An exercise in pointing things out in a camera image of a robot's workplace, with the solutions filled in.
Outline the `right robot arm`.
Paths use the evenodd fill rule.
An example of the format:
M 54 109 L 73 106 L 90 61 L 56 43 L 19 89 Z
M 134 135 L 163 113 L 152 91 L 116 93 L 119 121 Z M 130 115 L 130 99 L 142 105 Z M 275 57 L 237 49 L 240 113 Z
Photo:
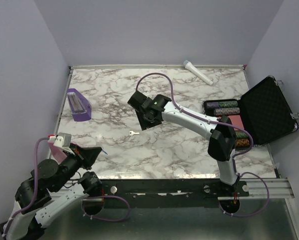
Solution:
M 220 173 L 220 192 L 231 196 L 238 190 L 238 173 L 234 167 L 235 130 L 227 116 L 220 119 L 182 107 L 167 96 L 145 96 L 138 90 L 127 103 L 135 110 L 141 129 L 147 130 L 169 122 L 189 129 L 208 140 L 207 153 L 217 161 Z

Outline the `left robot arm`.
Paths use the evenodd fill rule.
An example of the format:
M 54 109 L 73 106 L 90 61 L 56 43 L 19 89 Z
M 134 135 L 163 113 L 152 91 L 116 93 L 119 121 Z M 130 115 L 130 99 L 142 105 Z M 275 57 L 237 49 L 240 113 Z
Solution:
M 0 224 L 3 239 L 37 240 L 58 216 L 75 203 L 101 195 L 102 183 L 91 169 L 102 148 L 72 145 L 71 150 L 73 152 L 66 154 L 61 163 L 53 159 L 43 160 L 31 171 L 31 177 L 21 183 L 9 220 Z M 77 183 L 52 200 L 50 194 L 65 187 L 80 168 L 86 172 Z

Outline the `pink metronome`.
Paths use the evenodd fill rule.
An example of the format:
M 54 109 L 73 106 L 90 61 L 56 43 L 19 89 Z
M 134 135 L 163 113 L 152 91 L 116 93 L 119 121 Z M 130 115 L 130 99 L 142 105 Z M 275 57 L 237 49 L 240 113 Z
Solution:
M 56 160 L 56 162 L 58 164 L 62 163 L 67 157 L 68 155 L 67 154 L 70 154 L 70 155 L 75 155 L 75 152 L 74 150 L 73 151 L 73 154 L 71 153 L 68 153 L 66 151 L 62 151 L 61 149 L 57 148 L 57 147 L 54 147 L 52 144 L 48 143 L 49 145 L 49 149 L 51 151 L 51 154 L 53 156 L 53 158 Z

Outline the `purple metronome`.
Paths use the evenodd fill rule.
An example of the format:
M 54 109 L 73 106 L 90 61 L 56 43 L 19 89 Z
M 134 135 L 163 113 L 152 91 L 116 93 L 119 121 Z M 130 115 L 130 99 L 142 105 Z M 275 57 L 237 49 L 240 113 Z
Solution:
M 66 96 L 75 122 L 86 122 L 92 119 L 92 107 L 86 97 L 75 88 L 69 88 Z

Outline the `white microphone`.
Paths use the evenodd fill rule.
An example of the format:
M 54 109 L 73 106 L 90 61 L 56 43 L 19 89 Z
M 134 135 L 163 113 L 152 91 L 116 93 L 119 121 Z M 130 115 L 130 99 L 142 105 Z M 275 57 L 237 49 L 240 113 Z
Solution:
M 205 74 L 203 74 L 200 70 L 198 70 L 190 61 L 185 60 L 183 62 L 183 66 L 186 70 L 193 73 L 195 76 L 197 76 L 199 79 L 203 80 L 209 86 L 213 85 L 213 81 L 211 79 L 209 79 Z

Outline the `pink card deck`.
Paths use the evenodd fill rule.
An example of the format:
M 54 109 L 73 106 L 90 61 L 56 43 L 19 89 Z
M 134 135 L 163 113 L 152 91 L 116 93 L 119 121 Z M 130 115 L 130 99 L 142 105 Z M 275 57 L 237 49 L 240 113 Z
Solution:
M 240 115 L 229 115 L 228 118 L 233 126 L 238 127 L 234 128 L 235 131 L 241 131 L 245 129 Z

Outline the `black poker chip case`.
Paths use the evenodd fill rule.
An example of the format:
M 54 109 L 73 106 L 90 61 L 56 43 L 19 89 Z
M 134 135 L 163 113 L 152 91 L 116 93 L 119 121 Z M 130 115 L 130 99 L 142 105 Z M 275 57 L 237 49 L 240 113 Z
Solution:
M 202 108 L 211 117 L 240 116 L 243 128 L 252 136 L 256 146 L 269 144 L 299 129 L 279 82 L 272 75 L 264 78 L 238 100 L 206 100 Z

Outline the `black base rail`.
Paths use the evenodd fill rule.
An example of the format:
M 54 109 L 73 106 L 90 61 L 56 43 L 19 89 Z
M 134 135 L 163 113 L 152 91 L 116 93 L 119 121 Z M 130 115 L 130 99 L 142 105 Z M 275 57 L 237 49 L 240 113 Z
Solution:
M 221 198 L 249 196 L 243 191 L 245 181 L 228 186 L 218 178 L 84 179 L 79 183 L 92 197 L 84 201 L 88 207 L 106 209 L 216 208 Z

